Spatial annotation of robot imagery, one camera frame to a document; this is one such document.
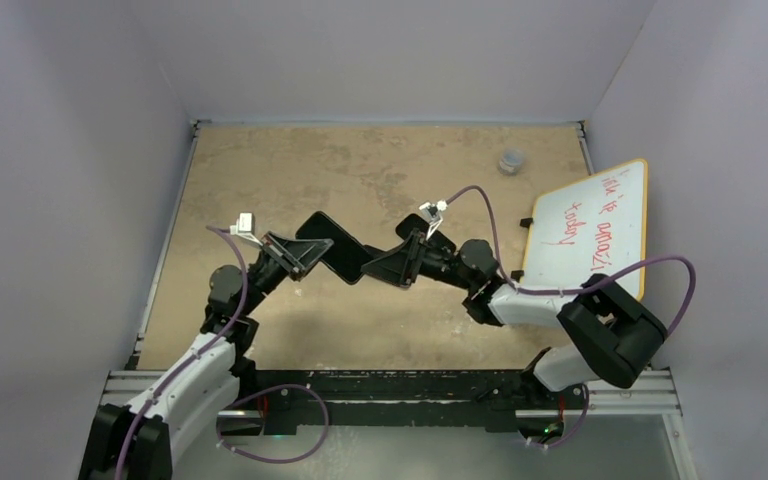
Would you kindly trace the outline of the black phone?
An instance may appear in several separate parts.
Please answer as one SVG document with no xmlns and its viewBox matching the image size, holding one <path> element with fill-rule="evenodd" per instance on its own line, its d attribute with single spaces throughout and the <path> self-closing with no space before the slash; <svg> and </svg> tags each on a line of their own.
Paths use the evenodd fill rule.
<svg viewBox="0 0 768 480">
<path fill-rule="evenodd" d="M 362 244 L 323 211 L 314 212 L 296 230 L 297 239 L 330 239 L 333 245 L 322 256 L 324 263 L 344 283 L 354 285 L 364 276 L 361 267 L 381 250 Z"/>
</svg>

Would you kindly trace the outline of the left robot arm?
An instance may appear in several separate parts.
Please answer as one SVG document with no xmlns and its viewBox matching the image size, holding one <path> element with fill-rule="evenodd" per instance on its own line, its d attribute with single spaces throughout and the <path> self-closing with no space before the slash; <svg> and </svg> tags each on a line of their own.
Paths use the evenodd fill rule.
<svg viewBox="0 0 768 480">
<path fill-rule="evenodd" d="M 284 280 L 302 280 L 334 245 L 330 239 L 266 234 L 245 263 L 235 236 L 217 229 L 237 257 L 210 276 L 205 320 L 185 353 L 151 386 L 122 405 L 98 408 L 81 479 L 170 479 L 181 455 L 206 425 L 231 406 L 257 397 L 255 363 L 246 356 L 259 327 L 250 313 Z"/>
</svg>

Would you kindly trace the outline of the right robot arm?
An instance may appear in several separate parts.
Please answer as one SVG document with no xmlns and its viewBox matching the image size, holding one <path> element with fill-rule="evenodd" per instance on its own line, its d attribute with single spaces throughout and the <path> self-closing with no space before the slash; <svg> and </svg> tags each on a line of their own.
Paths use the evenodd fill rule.
<svg viewBox="0 0 768 480">
<path fill-rule="evenodd" d="M 581 293 L 536 296 L 509 284 L 499 267 L 485 240 L 470 239 L 454 248 L 413 230 L 399 246 L 374 253 L 360 270 L 400 288 L 420 276 L 461 288 L 466 292 L 462 305 L 479 324 L 563 329 L 569 345 L 541 351 L 525 369 L 521 392 L 536 407 L 589 381 L 630 388 L 668 337 L 660 319 L 603 274 L 591 276 Z"/>
</svg>

